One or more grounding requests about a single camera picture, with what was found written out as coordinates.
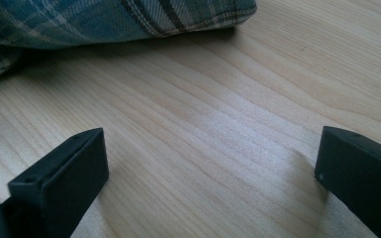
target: plaid cushion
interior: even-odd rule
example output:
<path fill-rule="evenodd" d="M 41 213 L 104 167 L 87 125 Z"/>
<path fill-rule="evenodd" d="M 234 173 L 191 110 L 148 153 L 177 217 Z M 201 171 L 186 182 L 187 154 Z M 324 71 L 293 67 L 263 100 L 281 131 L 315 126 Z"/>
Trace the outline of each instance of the plaid cushion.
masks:
<path fill-rule="evenodd" d="M 23 48 L 60 49 L 225 28 L 255 11 L 255 0 L 0 0 L 0 74 Z"/>

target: plaid fabric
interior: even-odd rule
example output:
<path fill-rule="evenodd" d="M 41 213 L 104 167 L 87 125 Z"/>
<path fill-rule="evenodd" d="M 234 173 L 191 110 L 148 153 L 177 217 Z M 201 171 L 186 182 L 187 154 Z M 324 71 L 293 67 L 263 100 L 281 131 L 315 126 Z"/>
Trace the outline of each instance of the plaid fabric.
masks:
<path fill-rule="evenodd" d="M 255 11 L 255 0 L 0 0 L 0 74 L 23 48 L 50 50 L 225 28 Z"/>

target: black rectangular object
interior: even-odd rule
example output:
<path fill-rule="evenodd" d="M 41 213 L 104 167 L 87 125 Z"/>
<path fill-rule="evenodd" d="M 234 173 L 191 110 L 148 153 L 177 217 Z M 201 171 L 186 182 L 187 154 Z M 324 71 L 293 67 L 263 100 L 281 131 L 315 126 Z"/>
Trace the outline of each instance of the black rectangular object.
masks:
<path fill-rule="evenodd" d="M 34 229 L 30 236 L 69 237 L 108 175 L 103 130 L 85 131 L 70 137 L 11 180 L 11 198 L 4 207 L 27 211 L 23 216 Z"/>
<path fill-rule="evenodd" d="M 381 145 L 357 133 L 324 127 L 317 180 L 381 237 Z"/>

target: wooden table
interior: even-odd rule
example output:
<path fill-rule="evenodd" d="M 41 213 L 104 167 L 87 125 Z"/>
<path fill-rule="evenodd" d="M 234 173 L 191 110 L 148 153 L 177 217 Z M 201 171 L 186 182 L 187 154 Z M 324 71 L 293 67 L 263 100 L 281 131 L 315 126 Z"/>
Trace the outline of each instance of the wooden table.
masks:
<path fill-rule="evenodd" d="M 234 30 L 41 53 L 0 79 L 6 183 L 105 131 L 73 237 L 373 237 L 314 179 L 322 126 L 381 143 L 381 0 L 259 0 Z"/>

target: light wood surface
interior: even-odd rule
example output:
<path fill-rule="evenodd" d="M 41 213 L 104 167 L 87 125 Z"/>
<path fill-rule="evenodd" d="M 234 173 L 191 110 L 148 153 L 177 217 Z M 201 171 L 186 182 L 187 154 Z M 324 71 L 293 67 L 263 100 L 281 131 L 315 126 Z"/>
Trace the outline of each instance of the light wood surface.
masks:
<path fill-rule="evenodd" d="M 73 237 L 374 237 L 314 179 L 321 128 L 381 143 L 381 0 L 259 0 L 235 30 L 51 52 L 0 79 L 6 183 L 105 131 Z"/>

